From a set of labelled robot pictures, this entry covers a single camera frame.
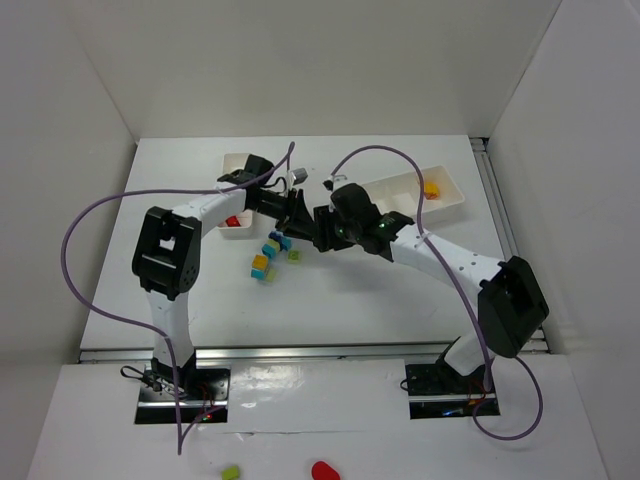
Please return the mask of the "red lego brick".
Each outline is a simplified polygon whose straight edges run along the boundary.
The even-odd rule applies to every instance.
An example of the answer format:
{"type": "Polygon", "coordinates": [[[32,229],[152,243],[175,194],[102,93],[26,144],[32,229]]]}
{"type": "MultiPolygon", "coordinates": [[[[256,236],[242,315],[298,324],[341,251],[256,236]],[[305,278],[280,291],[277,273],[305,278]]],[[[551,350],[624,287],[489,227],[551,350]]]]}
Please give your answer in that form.
{"type": "Polygon", "coordinates": [[[231,216],[227,218],[225,220],[225,223],[229,228],[236,228],[241,226],[241,223],[236,216],[231,216]]]}

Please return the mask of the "yellow butterfly lego brick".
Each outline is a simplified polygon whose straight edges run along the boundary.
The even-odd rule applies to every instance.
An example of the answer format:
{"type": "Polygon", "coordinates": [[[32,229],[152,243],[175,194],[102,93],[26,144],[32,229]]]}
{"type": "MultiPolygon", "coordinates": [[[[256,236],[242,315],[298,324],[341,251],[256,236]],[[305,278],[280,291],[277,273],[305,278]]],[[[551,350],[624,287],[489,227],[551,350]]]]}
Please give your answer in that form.
{"type": "Polygon", "coordinates": [[[423,188],[423,195],[428,201],[439,200],[441,192],[439,186],[433,182],[425,182],[423,188]]]}

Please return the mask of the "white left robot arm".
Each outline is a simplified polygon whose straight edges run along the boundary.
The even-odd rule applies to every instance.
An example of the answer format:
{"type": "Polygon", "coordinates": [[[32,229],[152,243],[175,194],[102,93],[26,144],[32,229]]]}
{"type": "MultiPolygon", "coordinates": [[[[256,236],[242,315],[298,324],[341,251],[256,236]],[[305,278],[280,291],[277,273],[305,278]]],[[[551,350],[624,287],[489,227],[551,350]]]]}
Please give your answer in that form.
{"type": "Polygon", "coordinates": [[[282,193],[268,185],[274,170],[272,162],[249,154],[242,169],[222,175],[212,189],[172,209],[152,207],[144,216],[132,271],[147,294],[152,326],[164,333],[153,349],[152,372],[183,390],[197,383],[188,292],[200,272],[202,239],[245,211],[275,219],[282,233],[288,221],[298,226],[311,220],[306,210],[301,220],[296,219],[303,200],[296,187],[306,180],[306,170],[289,169],[282,178],[282,193]]]}

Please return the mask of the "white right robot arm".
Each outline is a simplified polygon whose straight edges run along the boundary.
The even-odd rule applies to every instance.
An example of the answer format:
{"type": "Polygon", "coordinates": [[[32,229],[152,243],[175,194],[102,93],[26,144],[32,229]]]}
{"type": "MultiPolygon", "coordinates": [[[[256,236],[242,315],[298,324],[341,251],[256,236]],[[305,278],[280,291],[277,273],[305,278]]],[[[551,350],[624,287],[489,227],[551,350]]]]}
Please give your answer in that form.
{"type": "Polygon", "coordinates": [[[419,216],[383,213],[355,183],[326,180],[330,203],[314,210],[324,250],[360,246],[451,286],[472,324],[439,364],[460,377],[488,369],[496,357],[514,358],[549,315],[530,264],[519,256],[487,257],[428,231],[419,216]]]}

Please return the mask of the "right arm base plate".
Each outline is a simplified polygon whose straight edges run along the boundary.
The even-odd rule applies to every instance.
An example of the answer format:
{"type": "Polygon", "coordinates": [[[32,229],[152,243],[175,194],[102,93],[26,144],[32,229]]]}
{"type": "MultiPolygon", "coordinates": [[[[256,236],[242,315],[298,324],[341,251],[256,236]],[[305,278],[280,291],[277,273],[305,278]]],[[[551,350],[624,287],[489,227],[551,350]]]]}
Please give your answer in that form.
{"type": "Polygon", "coordinates": [[[483,385],[485,367],[461,376],[448,365],[413,363],[405,365],[400,388],[408,395],[411,420],[498,416],[495,390],[483,385]]]}

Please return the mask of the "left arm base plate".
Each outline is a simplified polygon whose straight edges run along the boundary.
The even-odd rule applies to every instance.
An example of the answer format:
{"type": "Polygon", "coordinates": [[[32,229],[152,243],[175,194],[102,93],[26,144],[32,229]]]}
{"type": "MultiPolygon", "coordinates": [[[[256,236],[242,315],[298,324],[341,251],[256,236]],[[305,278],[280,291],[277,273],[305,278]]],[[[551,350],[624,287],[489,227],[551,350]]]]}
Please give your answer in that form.
{"type": "MultiPolygon", "coordinates": [[[[150,368],[140,371],[131,366],[122,367],[121,376],[140,382],[136,425],[163,425],[175,422],[174,387],[166,379],[156,376],[150,368]]],[[[198,415],[203,424],[226,423],[231,370],[205,368],[196,371],[195,385],[178,388],[181,419],[190,424],[198,415]]]]}

